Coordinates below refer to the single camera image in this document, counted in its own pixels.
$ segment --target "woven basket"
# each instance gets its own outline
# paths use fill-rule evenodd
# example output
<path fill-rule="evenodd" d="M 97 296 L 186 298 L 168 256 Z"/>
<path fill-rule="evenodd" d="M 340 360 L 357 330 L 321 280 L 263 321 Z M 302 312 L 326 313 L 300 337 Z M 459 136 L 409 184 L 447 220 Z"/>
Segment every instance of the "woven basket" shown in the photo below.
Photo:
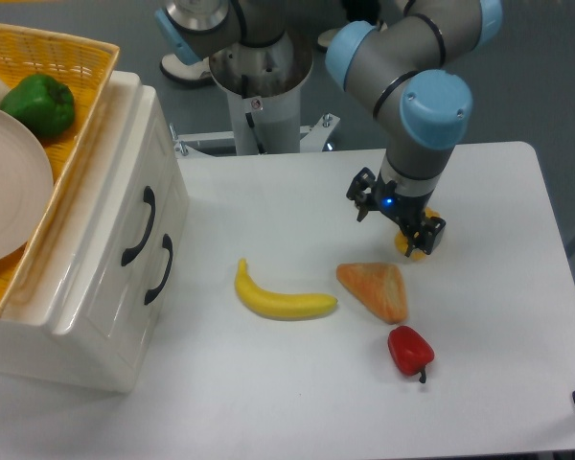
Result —
<path fill-rule="evenodd" d="M 43 244 L 118 56 L 119 48 L 108 43 L 0 24 L 0 79 L 15 87 L 28 75 L 51 75 L 68 85 L 75 97 L 76 111 L 75 122 L 68 130 L 56 139 L 42 142 L 55 187 L 28 243 L 0 260 L 0 314 L 11 286 L 26 276 L 37 249 Z"/>

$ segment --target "drawer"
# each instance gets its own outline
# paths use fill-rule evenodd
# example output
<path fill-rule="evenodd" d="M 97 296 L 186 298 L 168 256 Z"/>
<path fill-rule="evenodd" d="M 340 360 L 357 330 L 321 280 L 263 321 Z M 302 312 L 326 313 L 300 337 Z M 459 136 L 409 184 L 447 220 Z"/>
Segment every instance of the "drawer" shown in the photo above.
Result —
<path fill-rule="evenodd" d="M 171 279 L 188 204 L 183 178 L 175 164 L 166 205 L 158 225 L 159 231 L 151 248 L 153 255 L 149 258 L 146 276 L 142 279 L 143 283 L 123 326 L 118 347 L 120 356 L 131 366 L 136 366 L 139 359 L 142 359 L 142 351 L 147 348 L 146 344 L 164 301 L 164 291 Z"/>
<path fill-rule="evenodd" d="M 129 196 L 107 245 L 108 257 L 97 273 L 96 290 L 88 297 L 87 317 L 103 334 L 111 336 L 119 311 L 129 303 L 144 277 L 150 257 L 150 244 L 157 237 L 159 212 L 164 207 L 168 184 L 163 176 L 173 159 L 173 145 L 163 120 L 155 119 L 140 149 L 140 163 Z"/>

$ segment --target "bread slice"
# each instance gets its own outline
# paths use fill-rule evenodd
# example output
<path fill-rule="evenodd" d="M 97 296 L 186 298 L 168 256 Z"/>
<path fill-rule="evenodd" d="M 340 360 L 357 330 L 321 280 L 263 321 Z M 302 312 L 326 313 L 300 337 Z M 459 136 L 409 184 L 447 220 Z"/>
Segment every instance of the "bread slice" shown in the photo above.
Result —
<path fill-rule="evenodd" d="M 394 264 L 341 264 L 336 279 L 383 321 L 396 324 L 407 318 L 403 275 Z"/>

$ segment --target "blue joint cap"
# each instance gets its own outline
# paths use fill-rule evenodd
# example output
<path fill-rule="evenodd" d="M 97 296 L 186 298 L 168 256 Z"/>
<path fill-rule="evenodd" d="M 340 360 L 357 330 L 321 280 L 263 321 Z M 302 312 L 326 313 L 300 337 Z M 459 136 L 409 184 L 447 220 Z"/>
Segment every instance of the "blue joint cap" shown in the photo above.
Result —
<path fill-rule="evenodd" d="M 426 70 L 411 79 L 401 95 L 401 121 L 420 145 L 446 150 L 467 132 L 472 94 L 458 76 L 443 70 Z"/>
<path fill-rule="evenodd" d="M 201 62 L 202 59 L 196 55 L 190 45 L 181 37 L 179 31 L 174 27 L 173 23 L 166 15 L 164 10 L 155 12 L 155 22 L 160 28 L 162 36 L 169 42 L 174 55 L 186 65 L 196 64 Z"/>
<path fill-rule="evenodd" d="M 362 40 L 375 29 L 366 21 L 356 21 L 341 29 L 326 52 L 326 69 L 341 89 L 345 90 L 347 72 Z"/>
<path fill-rule="evenodd" d="M 481 34 L 477 46 L 489 42 L 500 31 L 502 5 L 500 0 L 479 0 L 481 4 Z"/>

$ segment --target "banana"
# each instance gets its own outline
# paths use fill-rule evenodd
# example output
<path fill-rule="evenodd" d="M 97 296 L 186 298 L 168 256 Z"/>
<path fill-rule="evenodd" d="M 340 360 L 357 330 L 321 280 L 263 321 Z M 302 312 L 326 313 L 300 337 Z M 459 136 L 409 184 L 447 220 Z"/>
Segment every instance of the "banana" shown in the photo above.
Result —
<path fill-rule="evenodd" d="M 282 294 L 264 290 L 247 273 L 247 260 L 239 260 L 234 287 L 241 301 L 261 316 L 276 319 L 306 319 L 330 313 L 336 298 L 329 294 Z"/>

